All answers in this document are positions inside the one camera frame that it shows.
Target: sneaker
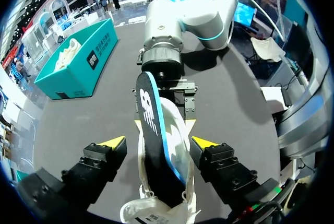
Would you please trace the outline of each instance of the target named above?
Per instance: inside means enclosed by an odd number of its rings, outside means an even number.
[[[194,223],[196,194],[194,189],[194,162],[190,157],[190,142],[182,116],[170,100],[160,98],[166,140],[163,149],[167,164],[182,182],[185,190],[179,195],[180,204],[170,207],[160,200],[151,189],[145,167],[145,140],[139,125],[138,166],[141,186],[140,199],[126,203],[120,211],[123,223]]]

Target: teal display box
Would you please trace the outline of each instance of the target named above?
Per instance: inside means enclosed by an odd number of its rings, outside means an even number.
[[[66,67],[54,71],[59,52],[74,38],[81,48]],[[68,37],[53,53],[35,84],[53,100],[93,95],[102,70],[118,42],[111,19],[86,27]]]

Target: shoe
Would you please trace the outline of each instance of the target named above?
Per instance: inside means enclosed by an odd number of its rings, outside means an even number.
[[[180,194],[181,203],[173,208],[154,195],[148,183],[145,168],[145,140],[139,131],[138,166],[141,186],[140,199],[126,203],[120,211],[122,223],[194,223],[196,194],[194,189],[194,162],[190,157],[190,142],[186,126],[177,106],[170,100],[160,98],[166,141],[163,143],[168,165],[184,181],[185,191]]]
[[[80,50],[81,44],[74,38],[69,41],[69,47],[59,52],[59,58],[56,62],[54,70],[60,70],[71,63],[77,52]]]

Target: black mount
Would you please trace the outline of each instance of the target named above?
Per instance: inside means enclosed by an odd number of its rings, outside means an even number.
[[[203,149],[192,138],[190,155],[204,181],[210,182],[221,200],[231,207],[231,221],[247,216],[242,219],[253,223],[267,218],[276,206],[265,203],[280,204],[293,189],[291,179],[283,187],[272,178],[260,185],[256,181],[257,171],[241,164],[234,156],[234,149],[226,143]]]
[[[43,223],[104,220],[86,210],[97,201],[106,183],[114,180],[126,154],[125,138],[114,149],[92,143],[74,167],[62,171],[62,182],[42,168],[25,177],[17,191]]]

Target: shoe insole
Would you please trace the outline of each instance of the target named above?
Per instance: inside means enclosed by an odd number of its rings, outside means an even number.
[[[168,164],[169,155],[164,151],[167,141],[158,87],[150,72],[137,78],[136,96],[139,118],[145,139],[145,168],[151,190],[170,207],[182,202],[185,185],[176,175],[176,169]]]

